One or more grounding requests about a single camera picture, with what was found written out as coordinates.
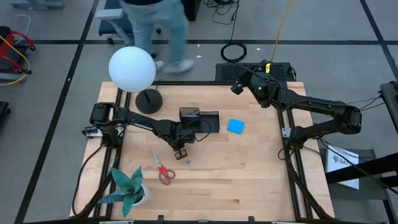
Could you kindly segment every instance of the wooden table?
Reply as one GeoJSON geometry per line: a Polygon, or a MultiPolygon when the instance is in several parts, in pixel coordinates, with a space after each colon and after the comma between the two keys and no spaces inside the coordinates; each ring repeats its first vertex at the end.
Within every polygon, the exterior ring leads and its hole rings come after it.
{"type": "MultiPolygon", "coordinates": [[[[305,94],[303,83],[288,83],[288,86],[298,94],[305,94]]],[[[231,92],[230,86],[174,85],[160,86],[159,91],[164,104],[151,118],[178,121],[180,107],[219,111],[220,133],[210,134],[202,142],[186,144],[188,157],[177,161],[166,142],[144,129],[128,127],[119,169],[131,175],[142,166],[150,196],[145,205],[134,207],[126,219],[156,220],[158,215],[164,215],[165,220],[245,221],[248,216],[254,216],[256,221],[294,221],[285,161],[277,157],[282,138],[273,107],[262,109],[249,90],[238,96],[231,92]],[[241,135],[227,131],[231,118],[244,121],[241,135]],[[163,165],[177,174],[169,186],[158,180],[153,149],[163,165]]],[[[116,92],[113,83],[104,82],[98,101],[114,102],[116,92]]],[[[138,111],[135,96],[132,95],[130,110],[138,111]]],[[[293,110],[293,114],[297,126],[312,125],[309,112],[293,110]]],[[[88,141],[85,159],[99,144],[99,139],[88,141]]],[[[305,145],[318,150],[313,139],[305,145]]],[[[104,152],[103,149],[95,155],[83,171],[76,198],[78,211],[98,188],[104,152]]],[[[309,191],[325,211],[334,216],[320,156],[302,150],[302,160],[309,191]]],[[[305,217],[301,194],[299,200],[302,217],[305,217]]],[[[113,220],[123,219],[121,209],[122,203],[114,204],[113,220]]]]}

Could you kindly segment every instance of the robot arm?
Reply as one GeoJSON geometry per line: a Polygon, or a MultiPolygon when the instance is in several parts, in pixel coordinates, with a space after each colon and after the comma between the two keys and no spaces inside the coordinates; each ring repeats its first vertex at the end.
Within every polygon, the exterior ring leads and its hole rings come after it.
{"type": "Polygon", "coordinates": [[[301,96],[287,88],[287,83],[276,80],[272,74],[266,74],[261,68],[267,61],[263,60],[258,67],[237,73],[238,82],[231,88],[235,94],[240,94],[248,87],[263,108],[270,105],[277,110],[300,109],[330,115],[333,119],[324,123],[303,128],[291,127],[283,131],[292,147],[301,149],[308,138],[324,136],[331,133],[357,134],[361,131],[362,114],[360,110],[342,101],[323,100],[301,96]]]}
{"type": "Polygon", "coordinates": [[[97,103],[91,112],[90,123],[103,134],[103,141],[112,146],[119,144],[117,127],[133,125],[138,128],[152,131],[158,138],[163,139],[175,151],[175,157],[182,159],[188,154],[184,150],[185,143],[195,142],[195,133],[184,129],[180,122],[171,120],[155,120],[137,114],[127,108],[120,108],[114,103],[97,103]],[[109,120],[113,111],[114,119],[109,120]]]}

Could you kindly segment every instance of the light blue jeans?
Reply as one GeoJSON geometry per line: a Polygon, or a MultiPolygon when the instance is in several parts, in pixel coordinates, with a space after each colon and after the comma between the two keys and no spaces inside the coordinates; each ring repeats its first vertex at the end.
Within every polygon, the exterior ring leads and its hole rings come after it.
{"type": "Polygon", "coordinates": [[[170,32],[170,63],[178,65],[183,60],[188,35],[188,21],[181,0],[163,0],[147,6],[121,2],[132,25],[135,46],[151,54],[152,33],[158,24],[170,32]]]}

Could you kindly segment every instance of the scissors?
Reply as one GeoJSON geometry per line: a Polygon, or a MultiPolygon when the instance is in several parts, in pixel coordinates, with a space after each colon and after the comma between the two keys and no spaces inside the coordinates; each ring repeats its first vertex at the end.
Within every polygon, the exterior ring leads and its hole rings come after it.
{"type": "Polygon", "coordinates": [[[164,167],[162,165],[162,163],[159,160],[159,157],[157,157],[157,154],[154,150],[152,150],[152,154],[154,155],[156,165],[159,168],[159,180],[164,185],[171,184],[171,182],[172,182],[171,180],[174,179],[174,177],[175,177],[175,172],[172,170],[166,169],[166,167],[164,167]]]}

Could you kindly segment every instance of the white pot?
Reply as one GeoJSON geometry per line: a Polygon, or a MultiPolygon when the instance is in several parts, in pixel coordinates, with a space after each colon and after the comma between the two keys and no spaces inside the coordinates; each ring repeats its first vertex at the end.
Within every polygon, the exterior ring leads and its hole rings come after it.
{"type": "Polygon", "coordinates": [[[147,203],[148,198],[149,198],[149,189],[147,186],[145,186],[144,184],[141,184],[141,187],[144,189],[145,192],[145,196],[143,196],[143,198],[141,199],[141,201],[134,203],[133,206],[140,206],[140,205],[145,205],[145,203],[147,203]]]}

